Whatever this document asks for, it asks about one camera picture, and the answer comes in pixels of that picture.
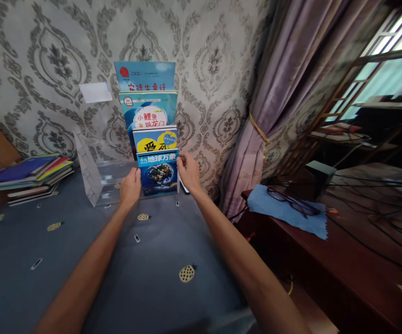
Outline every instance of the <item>curtain tie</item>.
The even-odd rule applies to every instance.
[[[256,124],[255,120],[252,117],[252,114],[249,113],[249,119],[250,119],[250,123],[252,123],[252,125],[254,126],[254,128],[258,131],[258,133],[260,134],[260,136],[263,138],[264,142],[267,144],[269,144],[269,139],[267,139],[266,135],[264,134],[264,132],[258,127],[258,125]]]

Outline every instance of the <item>patterned wallpaper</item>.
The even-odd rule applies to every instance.
[[[131,158],[114,61],[175,61],[179,148],[209,195],[246,118],[270,26],[269,0],[0,0],[0,129],[23,156],[75,158],[72,129],[104,140],[99,160]],[[79,84],[108,82],[86,104]]]

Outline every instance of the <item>purple curtain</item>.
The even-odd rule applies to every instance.
[[[288,8],[277,8],[250,104],[253,119],[267,138],[302,106],[380,3],[292,0]],[[220,208],[227,217],[244,207],[241,193],[261,181],[264,146],[247,119],[220,182]]]

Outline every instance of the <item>white paper note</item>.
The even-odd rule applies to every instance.
[[[86,103],[112,101],[108,83],[83,83],[79,85]]]

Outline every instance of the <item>forearm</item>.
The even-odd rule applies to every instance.
[[[86,250],[37,325],[36,333],[79,333],[113,255],[117,237],[133,204],[119,205]]]
[[[204,191],[192,195],[262,330],[309,333],[287,292],[253,247]]]

